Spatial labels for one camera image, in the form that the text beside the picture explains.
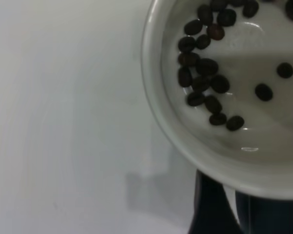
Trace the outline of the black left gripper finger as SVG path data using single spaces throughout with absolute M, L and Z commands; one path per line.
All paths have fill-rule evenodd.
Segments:
M 196 172 L 194 215 L 188 233 L 241 233 L 223 185 L 199 171 Z

